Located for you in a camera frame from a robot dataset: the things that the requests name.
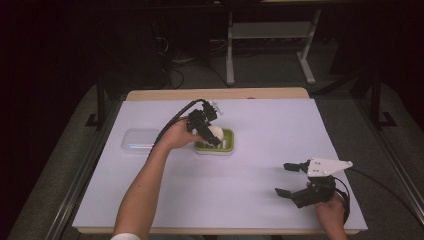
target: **white tabletop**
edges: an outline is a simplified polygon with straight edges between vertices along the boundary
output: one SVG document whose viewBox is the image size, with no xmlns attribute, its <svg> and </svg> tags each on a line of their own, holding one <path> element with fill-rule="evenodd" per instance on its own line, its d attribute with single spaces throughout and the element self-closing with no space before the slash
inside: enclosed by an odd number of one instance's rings
<svg viewBox="0 0 424 240">
<path fill-rule="evenodd" d="M 73 226 L 80 232 L 111 232 L 119 204 L 146 160 L 123 152 L 130 128 L 163 126 L 190 101 L 125 101 L 81 202 Z M 195 153 L 193 144 L 171 152 L 152 233 L 292 234 L 320 232 L 313 206 L 298 209 L 274 188 L 299 191 L 307 176 L 284 163 L 311 157 L 338 159 L 311 99 L 219 99 L 224 112 L 212 124 L 234 131 L 230 156 Z M 344 172 L 334 176 L 351 193 L 348 231 L 367 226 Z"/>
</svg>

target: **clear plastic container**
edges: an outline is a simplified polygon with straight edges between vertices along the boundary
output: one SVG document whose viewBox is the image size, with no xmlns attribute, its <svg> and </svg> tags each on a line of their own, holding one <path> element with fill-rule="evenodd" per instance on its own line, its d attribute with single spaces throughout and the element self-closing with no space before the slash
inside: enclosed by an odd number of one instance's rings
<svg viewBox="0 0 424 240">
<path fill-rule="evenodd" d="M 148 155 L 159 132 L 157 129 L 130 128 L 125 132 L 121 148 L 126 154 Z"/>
</svg>

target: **person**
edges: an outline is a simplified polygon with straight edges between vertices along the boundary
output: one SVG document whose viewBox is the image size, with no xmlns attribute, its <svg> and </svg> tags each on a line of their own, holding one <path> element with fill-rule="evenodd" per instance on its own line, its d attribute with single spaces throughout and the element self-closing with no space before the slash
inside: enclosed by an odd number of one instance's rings
<svg viewBox="0 0 424 240">
<path fill-rule="evenodd" d="M 186 129 L 186 119 L 174 123 L 152 149 L 146 163 L 129 186 L 116 217 L 112 240 L 147 240 L 156 213 L 159 190 L 168 155 L 190 142 L 201 142 L 199 135 Z M 318 220 L 330 240 L 347 239 L 343 228 L 343 199 L 338 195 L 316 204 Z"/>
</svg>

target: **dark background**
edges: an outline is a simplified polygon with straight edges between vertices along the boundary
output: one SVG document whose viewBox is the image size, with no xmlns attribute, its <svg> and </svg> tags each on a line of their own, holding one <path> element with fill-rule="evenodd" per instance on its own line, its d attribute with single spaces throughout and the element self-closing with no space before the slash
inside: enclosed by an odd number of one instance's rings
<svg viewBox="0 0 424 240">
<path fill-rule="evenodd" d="M 168 14 L 161 24 L 150 28 L 152 22 L 146 16 L 110 18 L 110 12 L 91 11 L 122 7 L 114 2 L 0 3 L 0 239 L 7 238 L 69 118 L 99 78 L 112 98 L 131 89 L 163 87 L 167 80 L 160 70 L 167 63 L 154 54 L 155 32 L 167 34 L 176 48 L 188 48 L 206 60 L 208 38 L 226 34 L 222 12 Z M 124 7 L 133 3 L 118 2 Z M 142 1 L 135 2 L 143 6 Z M 339 40 L 332 69 L 335 74 L 349 73 L 364 64 L 378 66 L 383 82 L 398 92 L 406 109 L 424 128 L 424 19 L 418 6 L 410 1 L 324 9 L 315 41 Z M 134 31 L 134 41 L 144 44 L 129 51 L 133 43 L 123 36 Z M 188 44 L 187 37 L 198 41 Z M 132 66 L 134 61 L 144 63 Z"/>
</svg>

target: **green bowl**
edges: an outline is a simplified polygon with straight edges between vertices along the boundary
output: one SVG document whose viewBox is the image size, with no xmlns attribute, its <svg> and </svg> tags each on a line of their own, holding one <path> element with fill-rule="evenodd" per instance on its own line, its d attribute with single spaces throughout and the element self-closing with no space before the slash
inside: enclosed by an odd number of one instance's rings
<svg viewBox="0 0 424 240">
<path fill-rule="evenodd" d="M 231 129 L 222 129 L 224 139 L 218 146 L 209 145 L 207 143 L 196 142 L 194 149 L 198 154 L 206 155 L 230 155 L 234 149 L 234 132 Z"/>
</svg>

